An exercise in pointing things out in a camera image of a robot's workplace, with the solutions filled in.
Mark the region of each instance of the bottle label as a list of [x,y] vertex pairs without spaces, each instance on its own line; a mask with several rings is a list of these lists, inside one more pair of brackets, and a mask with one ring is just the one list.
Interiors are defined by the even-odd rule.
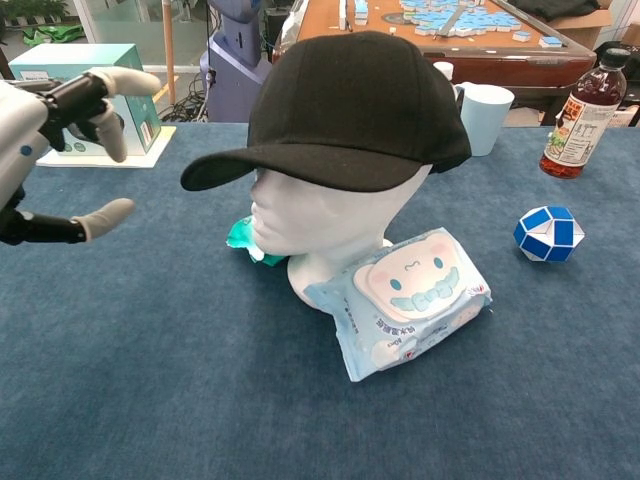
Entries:
[[617,104],[594,105],[570,95],[544,154],[560,165],[585,165],[617,109]]

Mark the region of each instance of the white mannequin head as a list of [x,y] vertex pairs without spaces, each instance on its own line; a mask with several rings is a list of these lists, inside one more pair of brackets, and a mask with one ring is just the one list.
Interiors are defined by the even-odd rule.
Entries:
[[383,247],[391,220],[424,182],[431,165],[405,183],[377,193],[334,190],[259,169],[251,189],[256,245],[291,256],[289,281],[308,305],[304,289]]

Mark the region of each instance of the mannequin neck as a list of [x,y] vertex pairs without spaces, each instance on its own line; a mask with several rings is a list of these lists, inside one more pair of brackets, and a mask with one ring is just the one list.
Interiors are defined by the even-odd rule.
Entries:
[[328,250],[292,256],[287,266],[289,283],[303,302],[317,308],[304,294],[309,285],[330,280],[345,268],[388,244],[390,242],[385,240],[383,232],[380,232]]

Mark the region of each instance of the black baseball cap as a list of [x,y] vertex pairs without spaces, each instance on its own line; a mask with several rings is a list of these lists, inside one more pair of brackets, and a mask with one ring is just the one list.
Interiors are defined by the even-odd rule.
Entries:
[[440,173],[470,156],[444,75],[412,43],[358,32],[287,50],[251,111],[247,147],[195,160],[181,184],[206,190],[262,167],[338,190],[378,192],[423,165]]

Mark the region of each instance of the robotic hand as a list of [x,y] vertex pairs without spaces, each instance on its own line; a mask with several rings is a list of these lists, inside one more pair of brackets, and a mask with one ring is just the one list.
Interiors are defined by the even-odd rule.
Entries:
[[150,95],[161,88],[148,73],[123,67],[92,68],[64,84],[0,81],[0,241],[88,242],[128,217],[132,200],[114,200],[70,220],[16,210],[22,183],[51,146],[64,150],[63,129],[102,145],[116,162],[127,158],[121,118],[108,98]]

